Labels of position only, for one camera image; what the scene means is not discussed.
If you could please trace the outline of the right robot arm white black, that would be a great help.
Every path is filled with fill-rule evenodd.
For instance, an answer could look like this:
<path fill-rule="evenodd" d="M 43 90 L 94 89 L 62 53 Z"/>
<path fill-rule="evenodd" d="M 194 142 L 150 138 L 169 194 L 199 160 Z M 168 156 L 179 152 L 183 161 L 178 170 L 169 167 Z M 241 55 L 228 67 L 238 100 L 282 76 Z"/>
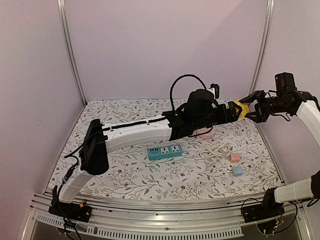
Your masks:
<path fill-rule="evenodd" d="M 254 112 L 248 112 L 245 117 L 256 122 L 264 123 L 269 116 L 279 117 L 281 113 L 297 116 L 308 128 L 317 143 L 320 142 L 320 105 L 318 99 L 308 91 L 297 89 L 294 75 L 283 72 L 274 76 L 276 96 L 267 97 L 263 90 L 256 90 L 240 103 L 254 105 Z M 278 207 L 285 202 L 308 201 L 309 206 L 320 200 L 320 173 L 294 183 L 268 189 L 259 206 L 258 213 L 262 218 L 269 218 Z"/>

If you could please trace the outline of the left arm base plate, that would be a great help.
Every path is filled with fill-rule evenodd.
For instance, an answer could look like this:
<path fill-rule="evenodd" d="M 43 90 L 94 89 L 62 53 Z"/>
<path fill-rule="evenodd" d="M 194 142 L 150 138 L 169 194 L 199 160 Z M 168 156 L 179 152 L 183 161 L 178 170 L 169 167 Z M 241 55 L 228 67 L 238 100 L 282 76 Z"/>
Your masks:
<path fill-rule="evenodd" d="M 92 208 L 87 205 L 86 199 L 80 203 L 64 203 L 59 200 L 52 200 L 48 212 L 55 216 L 88 223 Z"/>

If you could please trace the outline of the teal power strip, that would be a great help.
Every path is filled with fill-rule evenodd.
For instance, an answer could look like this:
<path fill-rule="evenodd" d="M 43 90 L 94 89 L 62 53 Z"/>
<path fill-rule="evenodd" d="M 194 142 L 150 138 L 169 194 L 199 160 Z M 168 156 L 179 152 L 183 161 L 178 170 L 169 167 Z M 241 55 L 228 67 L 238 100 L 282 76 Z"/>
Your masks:
<path fill-rule="evenodd" d="M 182 147 L 179 144 L 147 149 L 147 157 L 150 161 L 180 157 L 183 155 Z"/>

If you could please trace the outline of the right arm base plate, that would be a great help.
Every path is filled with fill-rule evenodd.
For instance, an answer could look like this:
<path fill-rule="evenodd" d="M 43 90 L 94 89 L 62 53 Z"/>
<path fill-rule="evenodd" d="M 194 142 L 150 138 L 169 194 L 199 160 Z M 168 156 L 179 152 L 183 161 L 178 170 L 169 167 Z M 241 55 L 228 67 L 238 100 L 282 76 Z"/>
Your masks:
<path fill-rule="evenodd" d="M 257 203 L 242 206 L 240 212 L 244 218 L 244 222 L 251 223 L 283 215 L 285 210 L 282 203 L 277 203 L 276 205 Z"/>

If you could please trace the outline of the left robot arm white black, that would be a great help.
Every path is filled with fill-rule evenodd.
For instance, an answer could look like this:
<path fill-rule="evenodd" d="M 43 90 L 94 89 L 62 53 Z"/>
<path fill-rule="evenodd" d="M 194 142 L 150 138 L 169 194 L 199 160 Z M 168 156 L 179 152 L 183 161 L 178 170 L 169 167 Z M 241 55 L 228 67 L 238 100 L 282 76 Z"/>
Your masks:
<path fill-rule="evenodd" d="M 56 187 L 55 209 L 63 216 L 74 213 L 72 204 L 81 188 L 94 176 L 109 169 L 108 153 L 123 147 L 153 141 L 173 141 L 192 137 L 196 130 L 236 122 L 242 107 L 234 101 L 219 104 L 206 89 L 190 93 L 187 102 L 153 118 L 103 127 L 99 119 L 90 122 L 75 163 Z"/>

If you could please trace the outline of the yellow cube socket adapter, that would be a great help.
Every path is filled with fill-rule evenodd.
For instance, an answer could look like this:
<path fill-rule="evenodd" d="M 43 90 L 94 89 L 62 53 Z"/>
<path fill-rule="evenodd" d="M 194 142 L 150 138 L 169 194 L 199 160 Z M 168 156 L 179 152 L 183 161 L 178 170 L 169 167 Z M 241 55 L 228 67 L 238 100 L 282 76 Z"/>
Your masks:
<path fill-rule="evenodd" d="M 244 119 L 246 114 L 250 112 L 249 104 L 248 103 L 241 103 L 238 100 L 235 101 L 235 103 L 241 107 L 242 111 L 239 115 L 239 119 Z"/>

